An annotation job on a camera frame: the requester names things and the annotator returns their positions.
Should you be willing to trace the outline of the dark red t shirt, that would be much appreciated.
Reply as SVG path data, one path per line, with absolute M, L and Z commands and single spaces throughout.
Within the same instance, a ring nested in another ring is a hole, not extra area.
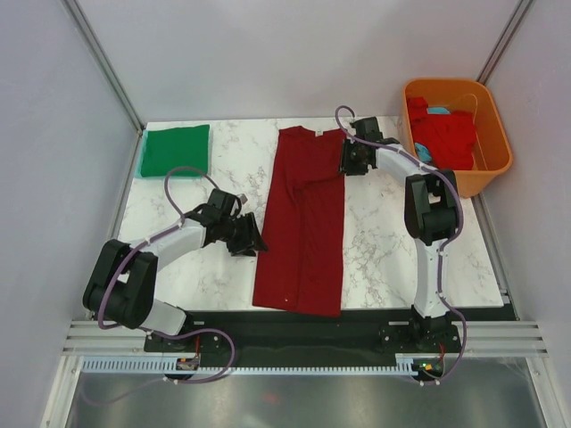
M 344 134 L 280 130 L 252 303 L 337 317 L 343 289 Z

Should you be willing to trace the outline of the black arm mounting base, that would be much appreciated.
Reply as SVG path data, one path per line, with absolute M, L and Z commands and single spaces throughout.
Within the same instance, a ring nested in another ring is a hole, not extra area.
M 193 337 L 173 341 L 152 334 L 142 354 L 236 352 L 247 349 L 348 349 L 433 352 L 455 355 L 461 344 L 461 320 L 514 321 L 511 305 L 466 308 L 442 321 L 422 321 L 410 309 L 347 309 L 340 317 L 280 311 L 196 311 L 183 330 Z

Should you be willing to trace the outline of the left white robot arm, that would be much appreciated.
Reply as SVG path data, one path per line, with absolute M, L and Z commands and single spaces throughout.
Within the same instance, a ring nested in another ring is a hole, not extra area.
M 186 312 L 155 298 L 158 273 L 193 251 L 217 242 L 233 257 L 254 257 L 267 251 L 255 216 L 243 214 L 243 197 L 215 188 L 208 201 L 184 213 L 173 225 L 132 243 L 107 241 L 98 256 L 83 295 L 98 326 L 119 326 L 154 332 L 175 350 L 195 341 Z

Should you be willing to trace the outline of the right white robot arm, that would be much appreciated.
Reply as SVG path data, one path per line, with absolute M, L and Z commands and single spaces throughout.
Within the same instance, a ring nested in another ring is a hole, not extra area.
M 385 138 L 377 118 L 354 119 L 346 128 L 340 172 L 364 176 L 372 169 L 388 173 L 404 187 L 404 223 L 417 251 L 418 284 L 413 308 L 436 319 L 451 310 L 444 297 L 449 246 L 464 226 L 456 177 L 449 169 L 429 166 L 407 152 L 401 143 Z

